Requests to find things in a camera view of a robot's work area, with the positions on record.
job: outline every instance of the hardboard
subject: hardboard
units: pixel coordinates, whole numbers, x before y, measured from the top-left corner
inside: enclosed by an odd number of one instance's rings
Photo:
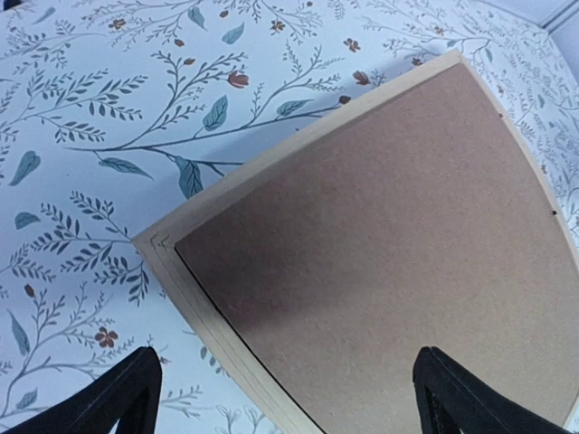
[[[351,104],[139,251],[288,434],[419,432],[423,345],[561,424],[578,383],[576,253],[512,123],[456,52]]]

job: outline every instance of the flower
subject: flower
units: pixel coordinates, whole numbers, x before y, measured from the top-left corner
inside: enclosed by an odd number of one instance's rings
[[[34,294],[34,288],[31,287],[30,285],[24,285],[24,292],[26,293],[26,295],[30,298],[35,298],[36,295]]]
[[[250,84],[250,78],[243,74],[237,75],[237,71],[234,71],[227,77],[227,82],[237,89],[243,89]]]
[[[351,52],[357,52],[360,50],[360,45],[358,45],[358,41],[354,41],[352,38],[347,38],[344,41],[344,45],[347,46],[348,50]]]
[[[101,327],[99,332],[95,334],[94,338],[99,341],[99,345],[101,348],[107,346],[108,348],[112,348],[115,346],[115,341],[119,339],[119,335],[117,335],[112,330],[110,332],[107,331],[105,327]]]
[[[279,33],[285,28],[286,24],[279,20],[271,21],[271,29],[274,33]]]
[[[356,79],[356,84],[360,84],[365,86],[366,84],[370,84],[370,80],[365,72],[356,71],[352,74],[352,76]]]
[[[112,20],[112,23],[109,24],[109,28],[111,29],[115,29],[115,30],[120,30],[123,28],[123,25],[125,25],[127,22],[125,20],[123,20],[122,18],[120,20]]]

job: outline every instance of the grey leaf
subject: grey leaf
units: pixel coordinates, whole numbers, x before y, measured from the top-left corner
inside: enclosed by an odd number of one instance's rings
[[[27,355],[30,353],[30,341],[28,340],[28,335],[18,322],[18,320],[12,315],[12,312],[8,311],[10,317],[12,318],[12,334],[14,339],[18,344],[18,349],[21,355]]]
[[[122,174],[143,175],[149,179],[153,179],[151,175],[149,175],[137,165],[134,165],[130,161],[122,160],[120,158],[110,156],[100,160],[99,165],[102,165],[103,167],[110,167],[111,169],[114,169],[117,172],[121,172]]]
[[[227,95],[223,95],[211,107],[211,111],[203,118],[203,125],[207,131],[213,131],[223,125],[227,119]]]
[[[175,164],[179,168],[179,188],[186,199],[193,197],[203,190],[199,165],[181,156],[175,157]]]
[[[244,27],[245,23],[242,23],[242,25],[240,25],[239,27],[235,27],[234,29],[224,34],[221,40],[229,45],[234,44],[235,42],[237,42],[239,38],[242,37]]]
[[[191,6],[187,11],[187,16],[203,30],[207,30],[205,29],[205,17],[201,14],[201,10],[197,6]]]
[[[38,389],[34,389],[33,391],[27,392],[23,395],[23,397],[16,403],[15,407],[18,410],[27,409],[31,405],[36,402],[36,398],[38,396]]]
[[[36,169],[40,165],[40,157],[34,151],[26,152],[22,159],[20,160],[20,164],[16,169],[16,173],[14,174],[14,178],[9,185],[15,186],[19,185],[21,181],[28,176],[32,171]]]
[[[18,215],[14,218],[14,225],[16,229],[22,229],[28,226],[29,224],[39,222],[40,219],[36,217],[34,214],[30,214],[29,212],[19,212]]]
[[[46,12],[43,14],[43,16],[38,18],[33,24],[41,23],[42,21],[44,21],[46,18],[48,18],[49,16],[51,16],[55,12],[56,12],[56,9],[54,9],[52,6],[49,7],[48,9],[46,9]]]
[[[297,109],[304,107],[306,105],[306,103],[308,103],[310,101],[311,101],[311,99],[302,99],[300,101],[284,102],[283,104],[281,104],[278,107],[278,109],[276,111],[278,112],[278,115],[280,115],[282,118],[285,118],[286,116],[289,116],[291,113],[293,113]]]

